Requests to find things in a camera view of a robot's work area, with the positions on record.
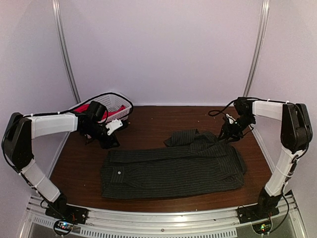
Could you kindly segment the black pinstriped shirt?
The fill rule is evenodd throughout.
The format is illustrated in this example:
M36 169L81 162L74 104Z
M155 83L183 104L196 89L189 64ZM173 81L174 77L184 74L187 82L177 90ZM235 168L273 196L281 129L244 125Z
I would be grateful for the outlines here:
M111 199L194 196L239 189L241 154L209 131L177 131L163 148L109 151L101 168L101 195Z

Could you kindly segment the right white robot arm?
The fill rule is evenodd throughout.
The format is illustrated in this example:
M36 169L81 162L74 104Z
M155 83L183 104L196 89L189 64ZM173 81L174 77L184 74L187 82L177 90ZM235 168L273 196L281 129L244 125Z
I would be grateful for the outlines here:
M275 169L264 187L269 198L281 197L287 182L293 176L298 161L305 155L313 137L308 108L303 103L264 100L255 97L238 97L230 102L238 118L216 111L214 116L223 115L224 124L218 139L227 143L242 139L244 130L256 123L256 117L281 122L281 153Z

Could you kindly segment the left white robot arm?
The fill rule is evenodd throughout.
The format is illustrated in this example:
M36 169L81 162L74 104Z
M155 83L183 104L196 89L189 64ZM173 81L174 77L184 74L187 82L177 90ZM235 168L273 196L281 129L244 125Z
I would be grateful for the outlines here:
M85 113L23 115L15 112L9 118L1 146L13 169L44 200L53 203L51 210L60 220L67 220L71 209L60 201L64 200L62 192L37 164L36 156L44 156L46 152L52 155L53 150L48 143L76 131L98 140L103 148L109 148L116 142L115 131L121 127L123 122L120 119L106 122L92 119Z

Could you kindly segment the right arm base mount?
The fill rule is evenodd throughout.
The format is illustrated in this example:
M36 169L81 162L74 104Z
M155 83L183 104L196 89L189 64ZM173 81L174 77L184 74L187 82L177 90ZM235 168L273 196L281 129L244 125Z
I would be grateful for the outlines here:
M272 217L280 214L277 206L282 198L286 202L287 211L281 222L274 226ZM252 225L253 231L258 235L268 236L283 225L289 215L290 205L284 192L278 196L269 196L263 188L259 193L257 204L250 206L239 205L236 212L240 224L256 222Z

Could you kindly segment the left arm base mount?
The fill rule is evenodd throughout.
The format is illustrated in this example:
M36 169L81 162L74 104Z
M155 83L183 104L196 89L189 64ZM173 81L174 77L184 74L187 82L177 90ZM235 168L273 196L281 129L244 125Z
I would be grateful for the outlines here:
M67 197L63 193L61 193L54 202L49 201L42 194L40 194L40 196L43 198L40 206L44 208L42 203L46 202L47 204L45 214L57 219L53 224L53 231L57 236L64 238L73 231L75 225L86 224L89 210L87 208L69 205L67 203Z

